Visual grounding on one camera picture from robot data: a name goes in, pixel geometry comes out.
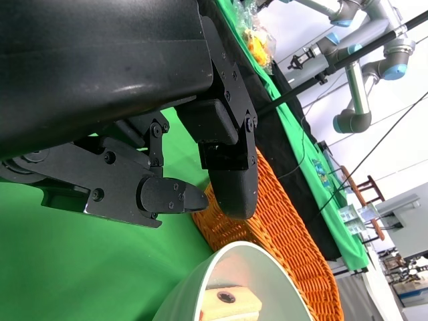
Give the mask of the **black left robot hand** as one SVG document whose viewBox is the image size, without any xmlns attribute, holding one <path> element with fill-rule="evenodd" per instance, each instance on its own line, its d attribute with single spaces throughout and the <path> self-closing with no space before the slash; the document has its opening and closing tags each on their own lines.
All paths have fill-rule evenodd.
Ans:
<svg viewBox="0 0 428 321">
<path fill-rule="evenodd" d="M 257 204 L 257 114 L 202 1 L 2 1 L 1 179 L 42 205 L 157 228 L 206 209 L 163 175 L 162 111 L 197 143 L 221 210 Z"/>
</svg>

